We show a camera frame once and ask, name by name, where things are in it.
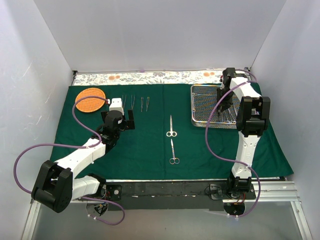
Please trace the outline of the steel surgical scissors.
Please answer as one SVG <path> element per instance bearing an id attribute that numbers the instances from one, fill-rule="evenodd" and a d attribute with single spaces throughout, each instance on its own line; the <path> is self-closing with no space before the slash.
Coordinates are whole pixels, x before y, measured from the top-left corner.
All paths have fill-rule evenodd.
<path id="1" fill-rule="evenodd" d="M 170 125 L 170 129 L 166 133 L 166 136 L 167 137 L 176 137 L 178 134 L 177 134 L 176 131 L 173 130 L 173 118 L 172 118 L 172 115 L 170 115 L 170 118 L 169 118 L 169 125 Z"/>
<path id="2" fill-rule="evenodd" d="M 176 157 L 174 143 L 173 143 L 172 139 L 170 140 L 170 144 L 171 144 L 172 158 L 169 160 L 169 163 L 171 165 L 177 165 L 180 163 L 180 159 L 178 157 Z"/>

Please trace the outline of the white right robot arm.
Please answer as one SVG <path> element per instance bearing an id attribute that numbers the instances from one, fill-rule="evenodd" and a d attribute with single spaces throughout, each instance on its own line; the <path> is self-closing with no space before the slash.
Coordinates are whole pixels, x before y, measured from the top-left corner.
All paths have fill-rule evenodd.
<path id="1" fill-rule="evenodd" d="M 217 112 L 233 106 L 233 97 L 239 100 L 235 125 L 239 140 L 235 163 L 226 183 L 226 194 L 237 199 L 251 191 L 250 167 L 257 144 L 269 125 L 271 100 L 254 90 L 245 74 L 234 67 L 222 71 L 221 86 L 217 89 Z"/>

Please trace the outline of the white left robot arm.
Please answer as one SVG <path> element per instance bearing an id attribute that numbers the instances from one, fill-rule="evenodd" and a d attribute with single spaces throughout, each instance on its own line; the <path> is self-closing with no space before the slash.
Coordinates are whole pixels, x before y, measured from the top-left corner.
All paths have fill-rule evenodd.
<path id="1" fill-rule="evenodd" d="M 106 180 L 95 174 L 78 178 L 78 174 L 95 160 L 103 157 L 116 146 L 120 134 L 135 129 L 133 110 L 128 118 L 118 110 L 102 112 L 103 124 L 80 149 L 52 162 L 45 161 L 39 170 L 31 192 L 33 200 L 56 213 L 66 209 L 72 200 L 92 196 L 101 200 L 106 196 Z"/>

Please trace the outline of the steel tweezers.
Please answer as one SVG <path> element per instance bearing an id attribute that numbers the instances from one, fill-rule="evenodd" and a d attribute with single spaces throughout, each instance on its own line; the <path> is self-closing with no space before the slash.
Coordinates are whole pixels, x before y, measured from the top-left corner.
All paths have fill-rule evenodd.
<path id="1" fill-rule="evenodd" d="M 126 100 L 127 100 L 127 95 L 122 95 L 122 108 L 125 110 L 126 108 Z"/>
<path id="2" fill-rule="evenodd" d="M 150 103 L 150 97 L 147 96 L 147 98 L 146 98 L 146 112 L 148 111 L 149 103 Z"/>
<path id="3" fill-rule="evenodd" d="M 131 106 L 131 110 L 134 109 L 135 106 L 135 95 L 131 95 L 131 101 L 130 101 L 130 106 Z"/>
<path id="4" fill-rule="evenodd" d="M 143 112 L 143 108 L 144 108 L 144 97 L 140 98 L 140 111 L 141 113 Z"/>

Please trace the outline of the round woven bamboo tray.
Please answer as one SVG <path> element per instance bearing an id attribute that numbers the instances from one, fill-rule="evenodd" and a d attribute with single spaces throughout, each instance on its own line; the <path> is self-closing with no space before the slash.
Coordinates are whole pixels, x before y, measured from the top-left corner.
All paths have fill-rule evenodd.
<path id="1" fill-rule="evenodd" d="M 106 98 L 106 94 L 104 91 L 102 91 L 99 88 L 96 87 L 90 87 L 86 88 L 85 90 L 81 91 L 75 98 L 75 102 L 78 100 L 88 97 L 88 96 L 96 96 L 96 97 L 102 97 Z M 105 100 L 102 100 L 100 98 L 95 98 L 95 97 L 88 97 L 86 99 L 81 100 L 77 105 L 76 108 L 83 112 L 83 113 L 92 113 L 104 106 L 106 103 Z"/>

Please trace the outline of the metal mesh instrument tray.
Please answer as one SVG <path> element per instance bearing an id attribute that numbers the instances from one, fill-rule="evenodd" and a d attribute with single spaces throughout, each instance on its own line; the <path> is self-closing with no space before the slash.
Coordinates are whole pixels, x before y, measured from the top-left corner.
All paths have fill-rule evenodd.
<path id="1" fill-rule="evenodd" d="M 191 98 L 191 122 L 196 127 L 206 127 L 211 111 L 217 104 L 216 84 L 194 84 L 190 87 Z M 232 97 L 233 105 L 229 108 L 232 114 L 237 117 L 240 101 L 236 95 Z M 221 123 L 218 121 L 218 112 L 213 114 L 209 123 L 210 128 L 215 129 L 236 129 L 236 123 Z"/>

